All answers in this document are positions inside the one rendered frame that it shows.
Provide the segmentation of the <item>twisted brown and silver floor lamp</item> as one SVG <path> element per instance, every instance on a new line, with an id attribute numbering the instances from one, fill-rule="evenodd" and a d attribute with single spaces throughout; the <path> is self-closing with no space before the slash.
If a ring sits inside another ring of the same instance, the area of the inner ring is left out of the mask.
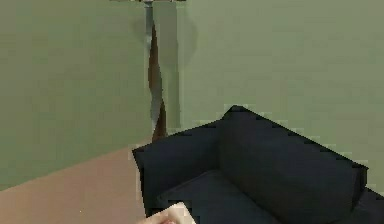
<path id="1" fill-rule="evenodd" d="M 151 141 L 167 136 L 166 109 L 163 98 L 163 85 L 161 68 L 159 65 L 159 53 L 157 32 L 154 20 L 153 5 L 155 2 L 185 2 L 186 0 L 110 0 L 116 2 L 140 2 L 145 11 L 145 43 L 148 56 L 147 79 L 151 94 L 150 116 L 152 122 Z"/>

